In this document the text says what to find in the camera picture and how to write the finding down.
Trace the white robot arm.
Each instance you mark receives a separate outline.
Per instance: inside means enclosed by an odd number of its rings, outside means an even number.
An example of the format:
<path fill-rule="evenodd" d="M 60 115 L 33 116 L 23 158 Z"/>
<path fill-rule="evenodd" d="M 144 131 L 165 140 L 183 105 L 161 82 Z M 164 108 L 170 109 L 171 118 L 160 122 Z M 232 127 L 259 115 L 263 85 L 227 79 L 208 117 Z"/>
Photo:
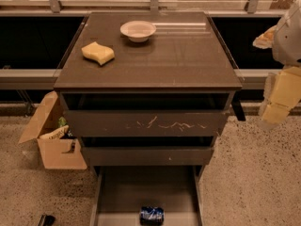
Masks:
<path fill-rule="evenodd" d="M 271 130 L 280 125 L 301 101 L 301 0 L 295 0 L 276 25 L 259 35 L 253 46 L 272 49 L 273 59 L 283 65 L 269 73 L 259 110 L 260 127 Z"/>

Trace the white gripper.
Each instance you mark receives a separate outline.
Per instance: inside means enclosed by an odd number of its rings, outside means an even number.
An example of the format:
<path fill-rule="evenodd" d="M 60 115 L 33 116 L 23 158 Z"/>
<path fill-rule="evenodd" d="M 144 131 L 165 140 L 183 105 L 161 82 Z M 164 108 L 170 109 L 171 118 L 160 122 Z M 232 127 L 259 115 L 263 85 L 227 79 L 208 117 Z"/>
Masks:
<path fill-rule="evenodd" d="M 276 26 L 268 28 L 252 43 L 256 48 L 273 47 Z M 259 109 L 259 126 L 272 130 L 285 121 L 289 110 L 301 100 L 301 68 L 285 67 L 279 73 L 269 73 L 264 86 L 264 99 Z"/>

